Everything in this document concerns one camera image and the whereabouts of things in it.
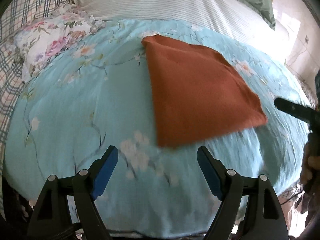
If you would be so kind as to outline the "person's hand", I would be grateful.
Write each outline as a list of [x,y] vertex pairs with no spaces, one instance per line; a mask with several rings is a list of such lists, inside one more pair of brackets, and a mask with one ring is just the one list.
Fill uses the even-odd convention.
[[303,185],[305,193],[313,192],[313,187],[317,187],[319,180],[319,155],[317,156],[316,146],[307,142],[304,146],[302,170],[299,182]]

